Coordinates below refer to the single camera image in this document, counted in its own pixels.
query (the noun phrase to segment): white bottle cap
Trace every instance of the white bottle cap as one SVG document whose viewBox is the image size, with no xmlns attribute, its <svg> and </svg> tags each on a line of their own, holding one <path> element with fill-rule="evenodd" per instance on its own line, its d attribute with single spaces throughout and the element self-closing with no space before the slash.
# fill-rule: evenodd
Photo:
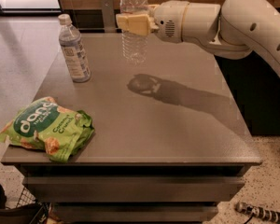
<svg viewBox="0 0 280 224">
<path fill-rule="evenodd" d="M 68 14 L 62 14 L 58 16 L 60 25 L 70 25 L 72 24 L 71 17 Z"/>
</svg>

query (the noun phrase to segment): snack bag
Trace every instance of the snack bag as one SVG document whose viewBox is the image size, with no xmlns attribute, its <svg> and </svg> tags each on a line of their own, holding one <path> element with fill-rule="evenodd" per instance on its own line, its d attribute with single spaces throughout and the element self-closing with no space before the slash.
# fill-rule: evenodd
<svg viewBox="0 0 280 224">
<path fill-rule="evenodd" d="M 0 132 L 0 142 L 46 150 L 52 161 L 67 162 L 94 132 L 92 119 L 84 111 L 56 104 L 52 97 L 32 102 Z"/>
</svg>

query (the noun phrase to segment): desk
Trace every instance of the desk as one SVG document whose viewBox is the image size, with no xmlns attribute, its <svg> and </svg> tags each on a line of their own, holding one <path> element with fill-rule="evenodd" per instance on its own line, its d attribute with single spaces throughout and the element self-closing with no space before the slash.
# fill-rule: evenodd
<svg viewBox="0 0 280 224">
<path fill-rule="evenodd" d="M 4 165 L 68 222 L 202 222 L 261 164 L 214 56 L 148 39 L 147 61 L 122 57 L 121 35 L 84 35 L 92 77 L 73 83 L 61 53 L 36 99 L 83 109 L 95 135 L 66 164 L 9 146 Z"/>
</svg>

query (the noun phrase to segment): drawer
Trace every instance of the drawer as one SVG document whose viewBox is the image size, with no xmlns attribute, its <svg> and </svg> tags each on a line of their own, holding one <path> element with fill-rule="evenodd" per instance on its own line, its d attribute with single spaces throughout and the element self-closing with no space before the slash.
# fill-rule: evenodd
<svg viewBox="0 0 280 224">
<path fill-rule="evenodd" d="M 241 177 L 51 176 L 25 177 L 43 203 L 221 202 L 244 185 Z"/>
<path fill-rule="evenodd" d="M 65 222 L 203 222 L 217 213 L 215 206 L 154 204 L 85 204 L 55 206 L 54 213 Z"/>
</svg>

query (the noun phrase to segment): floor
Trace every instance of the floor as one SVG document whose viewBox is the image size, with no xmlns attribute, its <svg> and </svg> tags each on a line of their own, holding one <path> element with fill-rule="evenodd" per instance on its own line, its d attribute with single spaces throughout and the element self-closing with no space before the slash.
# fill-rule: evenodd
<svg viewBox="0 0 280 224">
<path fill-rule="evenodd" d="M 56 54 L 57 18 L 0 17 L 0 129 L 17 111 L 31 103 Z M 245 223 L 248 216 L 234 211 L 238 202 L 280 212 L 280 137 L 255 136 L 263 164 L 250 169 L 245 186 L 230 202 L 220 203 L 219 213 L 205 224 Z M 7 146 L 0 143 L 0 160 Z M 22 176 L 13 167 L 0 163 L 0 183 L 7 206 L 14 207 L 21 196 Z M 249 223 L 263 223 L 253 218 Z"/>
</svg>

